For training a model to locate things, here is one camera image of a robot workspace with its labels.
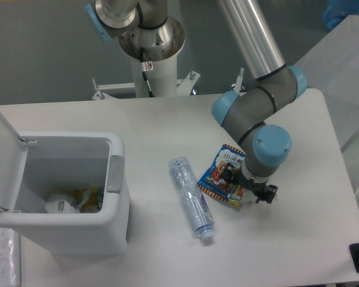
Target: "clear plastic sheet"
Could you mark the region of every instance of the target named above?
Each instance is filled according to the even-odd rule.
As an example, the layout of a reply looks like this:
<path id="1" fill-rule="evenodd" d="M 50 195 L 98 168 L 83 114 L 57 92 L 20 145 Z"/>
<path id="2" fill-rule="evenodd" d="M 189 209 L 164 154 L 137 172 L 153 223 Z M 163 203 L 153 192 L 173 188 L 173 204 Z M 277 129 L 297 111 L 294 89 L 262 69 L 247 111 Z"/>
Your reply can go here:
<path id="1" fill-rule="evenodd" d="M 0 228 L 0 287 L 20 286 L 20 237 L 9 228 Z"/>
<path id="2" fill-rule="evenodd" d="M 325 96 L 359 206 L 359 16 L 348 16 L 296 66 Z"/>

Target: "bottle cap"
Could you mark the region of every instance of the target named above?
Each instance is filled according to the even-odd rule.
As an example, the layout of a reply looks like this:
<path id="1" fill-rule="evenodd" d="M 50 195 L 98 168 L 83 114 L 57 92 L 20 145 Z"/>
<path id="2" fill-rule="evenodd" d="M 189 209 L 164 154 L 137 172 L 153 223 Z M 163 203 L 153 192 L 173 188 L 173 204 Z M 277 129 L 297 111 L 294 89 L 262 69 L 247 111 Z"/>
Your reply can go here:
<path id="1" fill-rule="evenodd" d="M 199 234 L 202 241 L 214 236 L 214 232 L 211 229 L 207 229 Z"/>

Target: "silver metal tube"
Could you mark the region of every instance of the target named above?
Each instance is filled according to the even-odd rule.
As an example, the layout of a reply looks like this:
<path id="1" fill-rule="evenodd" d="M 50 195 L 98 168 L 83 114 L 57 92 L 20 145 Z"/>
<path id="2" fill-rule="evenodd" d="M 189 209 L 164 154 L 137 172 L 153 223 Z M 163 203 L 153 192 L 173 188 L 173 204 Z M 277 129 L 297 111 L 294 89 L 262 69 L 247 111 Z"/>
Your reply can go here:
<path id="1" fill-rule="evenodd" d="M 138 0 L 96 0 L 98 17 L 109 27 L 125 28 L 136 17 Z"/>
<path id="2" fill-rule="evenodd" d="M 254 78 L 285 65 L 256 0 L 218 0 Z"/>

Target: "snack bag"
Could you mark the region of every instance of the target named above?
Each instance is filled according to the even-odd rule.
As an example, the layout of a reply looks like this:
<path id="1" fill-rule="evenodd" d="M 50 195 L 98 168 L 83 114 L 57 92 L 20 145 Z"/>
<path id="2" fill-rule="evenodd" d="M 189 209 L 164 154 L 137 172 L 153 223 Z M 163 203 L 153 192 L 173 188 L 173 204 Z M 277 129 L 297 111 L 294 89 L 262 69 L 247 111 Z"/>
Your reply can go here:
<path id="1" fill-rule="evenodd" d="M 241 168 L 245 153 L 230 145 L 224 144 L 215 157 L 212 166 L 198 182 L 200 189 L 215 197 L 239 207 L 244 187 L 240 186 L 233 177 Z"/>

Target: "open trash can lid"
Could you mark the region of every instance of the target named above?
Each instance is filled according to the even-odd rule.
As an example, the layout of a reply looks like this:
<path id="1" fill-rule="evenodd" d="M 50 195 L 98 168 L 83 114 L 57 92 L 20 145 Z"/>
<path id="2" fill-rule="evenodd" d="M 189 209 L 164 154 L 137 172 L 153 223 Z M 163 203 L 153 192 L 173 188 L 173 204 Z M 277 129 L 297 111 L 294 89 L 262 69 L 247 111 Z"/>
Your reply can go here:
<path id="1" fill-rule="evenodd" d="M 27 147 L 0 113 L 0 211 L 13 210 L 19 193 Z"/>

